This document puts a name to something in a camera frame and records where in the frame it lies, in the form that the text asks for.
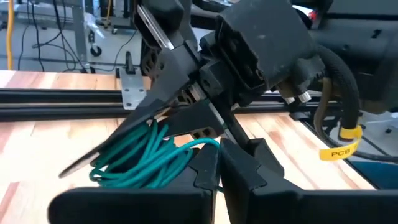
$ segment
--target gray floor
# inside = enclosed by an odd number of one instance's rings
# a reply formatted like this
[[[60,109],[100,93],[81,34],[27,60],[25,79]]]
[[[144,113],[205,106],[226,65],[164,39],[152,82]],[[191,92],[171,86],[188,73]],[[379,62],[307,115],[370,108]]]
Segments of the gray floor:
[[[25,29],[25,25],[16,24],[14,26],[14,38],[12,40],[12,49],[14,52],[14,69],[17,70],[17,59],[21,53],[21,41],[22,41],[22,33]],[[127,40],[131,37],[132,31],[119,30],[116,35],[110,33],[109,30],[103,30],[106,38],[100,39],[97,37],[97,44],[102,48],[103,53],[99,57],[93,57],[88,52],[88,60],[90,62],[101,62],[108,63],[109,65],[94,65],[96,68],[102,68],[106,70],[110,70],[113,68],[113,63],[115,60],[115,56],[120,46],[125,44]],[[195,33],[198,37],[205,35],[207,30],[195,30]],[[47,30],[39,30],[40,42],[45,42],[46,40],[51,39],[58,33],[57,29],[47,29]],[[65,37],[71,44],[71,46],[75,49],[75,39],[72,31],[65,31]],[[7,60],[6,60],[6,29],[0,31],[0,70],[7,69]],[[41,71],[40,64],[37,60],[30,60],[32,58],[37,58],[37,49],[33,49],[32,45],[36,44],[35,39],[35,29],[34,26],[30,26],[25,35],[24,40],[24,58],[29,60],[21,61],[21,70],[27,71]],[[61,45],[60,39],[53,42],[53,44]],[[117,63],[124,63],[124,54],[129,50],[132,53],[133,64],[139,63],[140,51],[141,51],[141,36],[136,34],[134,38],[128,43],[120,52],[119,57],[117,58]],[[43,62],[46,72],[61,72],[66,69],[63,50],[58,49],[51,46],[42,47],[42,58],[50,59],[50,60],[61,60],[61,62]],[[104,72],[98,71],[98,73],[114,73],[114,72]],[[386,134],[385,130],[389,127],[389,122],[381,122],[380,121],[388,121],[391,118],[389,114],[383,114],[379,116],[375,116],[373,114],[365,114],[361,123],[366,125],[366,130],[364,130],[364,135],[372,141],[375,145],[379,146],[381,149],[386,151],[388,154],[398,156],[398,130],[393,129],[390,134]],[[361,141],[359,150],[364,152],[370,152],[374,154],[380,154],[375,148],[373,148],[366,141]],[[352,160],[360,160],[359,158],[352,157]]]

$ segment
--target coiled cable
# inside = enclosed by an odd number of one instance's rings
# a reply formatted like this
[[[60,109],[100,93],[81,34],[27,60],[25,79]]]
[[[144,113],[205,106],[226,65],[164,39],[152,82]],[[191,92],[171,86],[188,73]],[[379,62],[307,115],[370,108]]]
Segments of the coiled cable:
[[[142,123],[125,135],[92,162],[95,168],[90,172],[90,180],[109,188],[165,187],[190,162],[193,157],[192,147],[203,143],[220,147],[211,138],[197,139],[177,147],[174,137],[164,140],[167,125],[160,131],[158,129],[156,120],[152,120],[151,125]],[[137,158],[138,161],[129,166],[127,171],[119,172],[121,165],[127,162],[130,164]]]

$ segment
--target metal stand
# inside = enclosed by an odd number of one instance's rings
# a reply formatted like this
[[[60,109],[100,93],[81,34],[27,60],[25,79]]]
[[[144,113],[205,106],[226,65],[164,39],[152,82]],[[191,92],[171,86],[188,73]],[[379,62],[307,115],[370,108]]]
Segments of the metal stand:
[[[124,109],[134,110],[146,96],[141,72],[128,73],[126,70],[121,70],[119,75]]]
[[[40,0],[39,2],[51,5],[53,4],[52,0]],[[65,3],[66,15],[63,14],[63,3]],[[2,21],[3,24],[6,24],[8,20],[7,4],[7,2],[0,4],[0,21]],[[37,25],[39,27],[53,27],[58,29],[58,26],[55,23],[55,12],[52,7],[48,8],[40,4],[35,4],[34,7],[35,14],[40,15],[37,16],[36,19]],[[64,29],[75,31],[76,54],[78,59],[85,66],[85,68],[90,68],[87,58],[86,38],[91,45],[90,52],[93,56],[100,56],[102,52],[101,49],[95,44],[94,32],[92,30],[87,32],[85,28],[84,13],[93,13],[94,9],[92,0],[57,0],[57,7],[60,14],[60,19],[63,21],[63,18],[66,17]],[[28,13],[32,15],[31,10],[32,9],[30,7],[26,7],[26,5],[23,4],[20,4],[19,7],[15,7],[15,21],[24,24],[32,22],[31,18],[30,20],[28,19]]]
[[[133,5],[128,0],[123,0],[123,17],[111,17],[112,34],[117,34],[118,29],[136,29],[131,19]]]

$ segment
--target wooden surface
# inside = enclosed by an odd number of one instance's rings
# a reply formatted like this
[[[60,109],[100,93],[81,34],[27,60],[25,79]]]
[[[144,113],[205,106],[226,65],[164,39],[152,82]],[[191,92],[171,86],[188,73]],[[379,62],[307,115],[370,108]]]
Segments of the wooden surface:
[[[113,90],[111,75],[0,71],[0,88]],[[304,189],[372,189],[343,161],[323,162],[326,146],[288,114],[237,115],[250,138],[265,138],[285,168],[285,178]],[[89,167],[58,179],[59,172],[92,149],[120,119],[0,123],[0,224],[47,223],[47,205],[64,190],[96,185]],[[191,140],[177,138],[178,144]],[[218,194],[216,223],[228,223],[223,194]]]

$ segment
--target metal rod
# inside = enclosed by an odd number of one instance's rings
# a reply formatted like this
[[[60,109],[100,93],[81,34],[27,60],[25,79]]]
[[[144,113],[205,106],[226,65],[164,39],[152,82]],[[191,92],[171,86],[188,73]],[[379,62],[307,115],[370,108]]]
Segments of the metal rod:
[[[0,89],[0,103],[121,103],[115,90]]]
[[[317,103],[299,106],[296,111],[313,111]],[[173,108],[165,116],[178,113],[184,106]],[[339,110],[340,105],[331,104],[330,109]],[[286,112],[289,108],[282,103],[258,103],[244,108],[237,108],[234,114]],[[61,119],[100,119],[125,118],[131,111],[126,111],[122,104],[113,105],[7,105],[0,106],[0,122],[12,121],[50,121]]]
[[[137,5],[137,12],[142,21],[144,21],[146,27],[149,29],[149,32],[151,32],[152,36],[160,45],[160,47],[162,47],[163,49],[173,50],[173,44],[164,33],[160,25],[157,23],[153,15],[144,6],[140,5]]]
[[[50,121],[63,119],[124,118],[130,111],[122,105],[2,106],[0,121]]]

